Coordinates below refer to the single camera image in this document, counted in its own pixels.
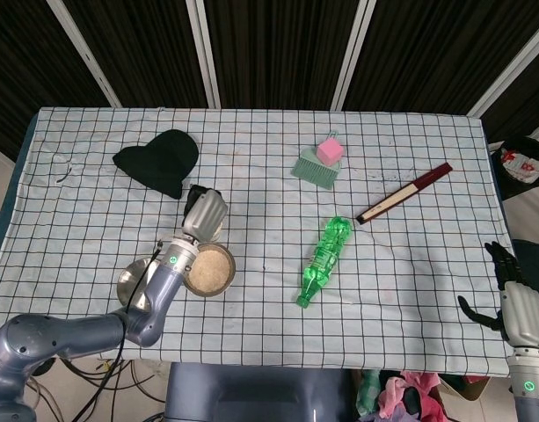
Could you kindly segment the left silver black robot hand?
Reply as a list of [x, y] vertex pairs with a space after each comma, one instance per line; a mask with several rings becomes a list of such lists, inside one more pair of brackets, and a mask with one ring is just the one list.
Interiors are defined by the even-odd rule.
[[215, 242], [221, 234], [228, 209], [219, 191], [191, 185], [186, 198], [182, 232], [199, 243]]

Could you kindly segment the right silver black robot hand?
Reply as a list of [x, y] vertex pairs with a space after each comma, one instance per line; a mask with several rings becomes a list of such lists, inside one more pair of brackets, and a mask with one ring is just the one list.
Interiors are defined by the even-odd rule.
[[528, 284], [519, 262], [507, 249], [495, 241], [484, 247], [494, 264], [500, 311], [495, 317], [479, 314], [459, 295], [462, 312], [471, 321], [499, 332], [512, 347], [539, 349], [539, 293]]

